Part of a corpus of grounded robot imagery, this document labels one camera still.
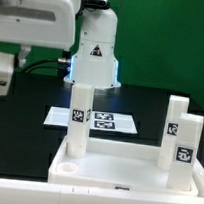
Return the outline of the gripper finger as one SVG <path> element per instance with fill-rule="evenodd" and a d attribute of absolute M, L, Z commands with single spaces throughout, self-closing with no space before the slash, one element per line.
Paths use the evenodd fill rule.
<path fill-rule="evenodd" d="M 18 67 L 19 68 L 23 68 L 25 63 L 26 63 L 26 59 L 28 54 L 31 51 L 31 46 L 30 45 L 21 45 L 20 47 L 20 52 L 18 54 Z"/>

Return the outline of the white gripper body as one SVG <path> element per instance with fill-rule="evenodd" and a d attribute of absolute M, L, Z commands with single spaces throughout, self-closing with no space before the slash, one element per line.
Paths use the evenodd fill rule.
<path fill-rule="evenodd" d="M 0 42 L 70 49 L 82 0 L 0 0 Z"/>

